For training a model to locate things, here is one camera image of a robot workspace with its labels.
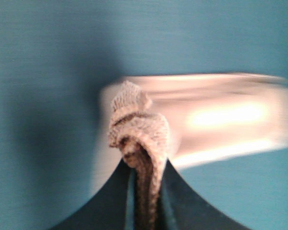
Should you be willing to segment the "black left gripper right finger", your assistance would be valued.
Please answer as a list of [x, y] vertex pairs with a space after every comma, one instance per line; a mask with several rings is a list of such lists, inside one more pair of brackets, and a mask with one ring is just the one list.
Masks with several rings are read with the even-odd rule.
[[247, 230], [203, 199], [167, 161], [162, 178], [163, 230]]

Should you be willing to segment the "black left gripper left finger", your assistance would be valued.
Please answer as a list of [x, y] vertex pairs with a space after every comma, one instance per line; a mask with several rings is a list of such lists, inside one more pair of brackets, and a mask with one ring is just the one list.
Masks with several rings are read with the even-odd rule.
[[120, 160], [101, 189], [52, 230], [123, 230], [131, 168]]

